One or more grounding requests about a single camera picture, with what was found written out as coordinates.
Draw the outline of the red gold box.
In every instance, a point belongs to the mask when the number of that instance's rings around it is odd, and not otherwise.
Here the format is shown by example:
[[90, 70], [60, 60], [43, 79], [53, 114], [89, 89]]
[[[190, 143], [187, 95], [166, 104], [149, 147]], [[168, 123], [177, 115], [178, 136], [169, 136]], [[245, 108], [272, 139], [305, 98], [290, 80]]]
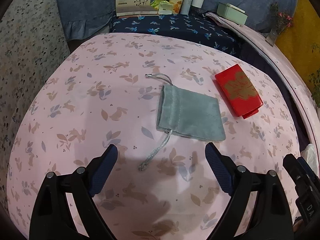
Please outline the red gold box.
[[263, 101], [242, 68], [235, 64], [215, 75], [215, 79], [237, 117], [247, 119], [259, 112]]

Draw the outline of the grey drawstring pouch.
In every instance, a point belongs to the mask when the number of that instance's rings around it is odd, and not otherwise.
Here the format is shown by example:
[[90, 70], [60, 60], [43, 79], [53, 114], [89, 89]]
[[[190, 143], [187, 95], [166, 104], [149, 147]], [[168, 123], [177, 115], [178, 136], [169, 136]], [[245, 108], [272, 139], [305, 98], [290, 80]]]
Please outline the grey drawstring pouch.
[[169, 76], [145, 74], [164, 82], [157, 108], [156, 129], [166, 134], [161, 144], [139, 165], [143, 171], [172, 135], [200, 141], [224, 141], [226, 133], [217, 98], [175, 86]]

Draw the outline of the white lined trash bin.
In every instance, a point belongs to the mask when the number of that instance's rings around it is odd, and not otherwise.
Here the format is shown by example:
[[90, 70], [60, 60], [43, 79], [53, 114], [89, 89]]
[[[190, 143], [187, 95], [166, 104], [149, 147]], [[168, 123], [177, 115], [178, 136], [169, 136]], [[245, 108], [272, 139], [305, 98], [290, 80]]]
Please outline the white lined trash bin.
[[308, 144], [306, 148], [300, 153], [307, 164], [311, 167], [313, 172], [318, 173], [317, 154], [313, 144]]

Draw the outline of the pink dotted shelf cloth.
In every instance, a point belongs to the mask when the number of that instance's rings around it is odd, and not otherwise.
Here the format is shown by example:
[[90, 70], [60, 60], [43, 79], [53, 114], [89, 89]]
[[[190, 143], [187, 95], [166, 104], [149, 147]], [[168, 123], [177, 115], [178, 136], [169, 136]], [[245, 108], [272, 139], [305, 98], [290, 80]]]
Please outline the pink dotted shelf cloth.
[[276, 71], [299, 110], [310, 142], [315, 148], [315, 152], [319, 153], [320, 125], [316, 103], [311, 96], [310, 90], [289, 60], [277, 46], [269, 45], [262, 34], [254, 31], [248, 26], [238, 25], [212, 12], [207, 12], [206, 16], [210, 17], [223, 27], [231, 29], [236, 35], [245, 40]]

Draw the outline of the green plant in white pot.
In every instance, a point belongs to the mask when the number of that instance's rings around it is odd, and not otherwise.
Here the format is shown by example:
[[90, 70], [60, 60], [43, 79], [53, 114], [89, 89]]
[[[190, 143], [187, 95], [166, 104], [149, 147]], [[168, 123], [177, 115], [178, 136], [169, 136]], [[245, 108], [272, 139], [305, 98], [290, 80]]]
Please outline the green plant in white pot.
[[[311, 46], [311, 49], [312, 49], [312, 53], [314, 51], [319, 52], [319, 44], [313, 43]], [[319, 68], [316, 70], [316, 72], [311, 73], [309, 75], [309, 82], [313, 84], [312, 98], [318, 107], [319, 107], [319, 97], [320, 97], [319, 76], [320, 76]]]

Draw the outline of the pink rabbit print tablecloth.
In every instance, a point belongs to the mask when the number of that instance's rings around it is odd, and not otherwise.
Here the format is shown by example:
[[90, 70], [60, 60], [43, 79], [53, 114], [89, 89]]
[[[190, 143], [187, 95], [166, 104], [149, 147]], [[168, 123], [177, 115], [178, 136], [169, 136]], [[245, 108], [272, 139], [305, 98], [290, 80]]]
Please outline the pink rabbit print tablecloth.
[[[238, 64], [263, 105], [237, 117], [215, 75]], [[50, 77], [29, 107], [10, 156], [7, 193], [14, 225], [29, 235], [31, 213], [44, 176], [72, 173], [103, 154], [119, 159], [95, 196], [118, 239], [206, 239], [229, 201], [208, 165], [205, 142], [172, 136], [146, 170], [139, 164], [165, 138], [156, 129], [162, 82], [219, 101], [226, 139], [215, 145], [252, 172], [277, 172], [293, 215], [293, 181], [284, 170], [299, 155], [296, 129], [279, 88], [264, 72], [216, 49], [139, 34], [99, 35], [81, 45]]]

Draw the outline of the yellow curtain backdrop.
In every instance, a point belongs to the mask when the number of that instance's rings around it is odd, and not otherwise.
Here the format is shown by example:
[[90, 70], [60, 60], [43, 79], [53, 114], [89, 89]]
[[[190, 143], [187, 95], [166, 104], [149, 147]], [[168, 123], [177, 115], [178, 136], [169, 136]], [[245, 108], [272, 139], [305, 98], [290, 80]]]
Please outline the yellow curtain backdrop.
[[276, 45], [313, 90], [309, 76], [319, 69], [319, 16], [309, 0], [298, 0], [293, 26], [279, 35]]

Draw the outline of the navy floral cloth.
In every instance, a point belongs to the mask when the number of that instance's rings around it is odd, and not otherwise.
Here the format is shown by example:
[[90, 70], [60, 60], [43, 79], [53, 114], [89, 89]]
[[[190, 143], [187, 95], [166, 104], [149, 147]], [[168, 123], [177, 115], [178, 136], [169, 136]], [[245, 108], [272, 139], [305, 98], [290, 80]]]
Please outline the navy floral cloth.
[[114, 18], [111, 32], [161, 35], [195, 42], [238, 57], [242, 42], [231, 30], [206, 16], [157, 15]]

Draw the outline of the glass vase with pink flowers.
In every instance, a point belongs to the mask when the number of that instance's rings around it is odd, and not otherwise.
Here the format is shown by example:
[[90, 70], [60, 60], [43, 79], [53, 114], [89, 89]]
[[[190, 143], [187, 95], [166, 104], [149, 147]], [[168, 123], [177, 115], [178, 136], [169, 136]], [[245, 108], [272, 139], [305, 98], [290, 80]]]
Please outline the glass vase with pink flowers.
[[293, 18], [287, 12], [279, 11], [278, 2], [270, 4], [271, 14], [271, 31], [265, 38], [265, 41], [274, 46], [278, 36], [285, 28], [289, 28], [293, 25]]

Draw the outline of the mint green box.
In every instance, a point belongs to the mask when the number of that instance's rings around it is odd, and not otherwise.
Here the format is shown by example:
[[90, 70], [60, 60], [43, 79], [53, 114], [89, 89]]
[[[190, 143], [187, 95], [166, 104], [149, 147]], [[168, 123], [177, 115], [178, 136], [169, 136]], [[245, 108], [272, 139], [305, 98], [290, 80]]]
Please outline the mint green box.
[[238, 25], [244, 25], [247, 21], [247, 14], [244, 10], [229, 4], [219, 3], [216, 13], [229, 21], [232, 21]]

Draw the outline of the green white small packet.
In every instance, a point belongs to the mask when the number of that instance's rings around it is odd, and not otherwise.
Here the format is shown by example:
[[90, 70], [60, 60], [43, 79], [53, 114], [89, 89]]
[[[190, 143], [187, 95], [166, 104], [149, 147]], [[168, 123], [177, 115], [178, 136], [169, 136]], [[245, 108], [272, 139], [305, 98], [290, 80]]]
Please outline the green white small packet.
[[150, 5], [157, 10], [159, 15], [172, 15], [173, 4], [167, 0], [153, 0]]

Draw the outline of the small orange printed can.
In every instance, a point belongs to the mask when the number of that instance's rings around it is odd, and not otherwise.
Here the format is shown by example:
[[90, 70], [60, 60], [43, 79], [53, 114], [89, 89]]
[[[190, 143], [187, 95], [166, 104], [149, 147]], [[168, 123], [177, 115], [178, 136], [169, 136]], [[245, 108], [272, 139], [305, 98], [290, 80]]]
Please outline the small orange printed can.
[[169, 0], [169, 3], [172, 4], [172, 13], [179, 14], [183, 0]]

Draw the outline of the tall white bottle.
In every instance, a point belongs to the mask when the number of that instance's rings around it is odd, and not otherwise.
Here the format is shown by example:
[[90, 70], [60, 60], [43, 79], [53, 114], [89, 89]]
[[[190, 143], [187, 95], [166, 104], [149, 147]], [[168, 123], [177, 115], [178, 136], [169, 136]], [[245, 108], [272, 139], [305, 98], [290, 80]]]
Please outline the tall white bottle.
[[180, 14], [188, 15], [191, 3], [192, 3], [192, 0], [183, 0], [182, 5], [181, 5], [181, 9], [180, 9]]

